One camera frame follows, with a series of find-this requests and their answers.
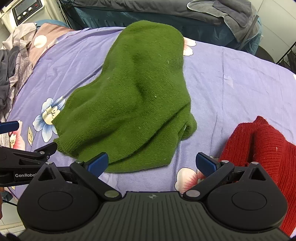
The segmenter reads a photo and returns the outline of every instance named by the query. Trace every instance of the red sweater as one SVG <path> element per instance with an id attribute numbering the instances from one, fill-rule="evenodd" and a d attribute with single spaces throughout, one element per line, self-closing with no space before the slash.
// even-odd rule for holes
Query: red sweater
<path id="1" fill-rule="evenodd" d="M 288 201 L 281 230 L 290 236 L 296 227 L 296 146 L 258 116 L 252 123 L 237 126 L 220 160 L 229 160 L 236 166 L 257 161 L 264 167 Z"/>

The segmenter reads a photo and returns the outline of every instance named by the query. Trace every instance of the white polka dot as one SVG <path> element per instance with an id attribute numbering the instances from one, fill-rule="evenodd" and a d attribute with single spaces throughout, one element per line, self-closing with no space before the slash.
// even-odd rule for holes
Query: white polka dot
<path id="1" fill-rule="evenodd" d="M 47 37 L 44 35 L 39 35 L 34 40 L 34 46 L 38 49 L 42 48 L 47 42 Z"/>

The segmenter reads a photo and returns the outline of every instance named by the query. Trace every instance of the green sweater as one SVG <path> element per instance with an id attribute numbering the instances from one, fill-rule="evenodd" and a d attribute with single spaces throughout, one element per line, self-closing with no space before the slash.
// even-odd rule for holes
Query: green sweater
<path id="1" fill-rule="evenodd" d="M 139 21 L 125 28 L 101 74 L 76 89 L 53 120 L 58 151 L 81 161 L 106 152 L 107 172 L 168 165 L 179 141 L 197 128 L 183 48 L 183 36 L 169 25 Z"/>

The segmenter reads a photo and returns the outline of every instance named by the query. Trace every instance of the leaf print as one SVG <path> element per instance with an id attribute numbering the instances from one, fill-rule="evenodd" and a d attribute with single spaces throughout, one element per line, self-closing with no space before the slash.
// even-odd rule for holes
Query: leaf print
<path id="1" fill-rule="evenodd" d="M 34 137 L 33 137 L 33 133 L 32 133 L 31 128 L 29 127 L 29 128 L 28 128 L 28 142 L 29 142 L 30 146 L 32 146 L 33 139 L 34 139 Z"/>

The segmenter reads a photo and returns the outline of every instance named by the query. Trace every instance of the blue flower print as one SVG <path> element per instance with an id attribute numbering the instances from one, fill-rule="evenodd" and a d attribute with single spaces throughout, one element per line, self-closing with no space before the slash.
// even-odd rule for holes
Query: blue flower print
<path id="1" fill-rule="evenodd" d="M 61 96 L 57 100 L 48 98 L 42 105 L 41 114 L 38 115 L 33 126 L 36 131 L 42 130 L 42 138 L 45 143 L 49 142 L 52 137 L 52 132 L 57 135 L 57 130 L 52 124 L 52 120 L 57 117 L 60 111 L 64 108 L 66 100 Z"/>

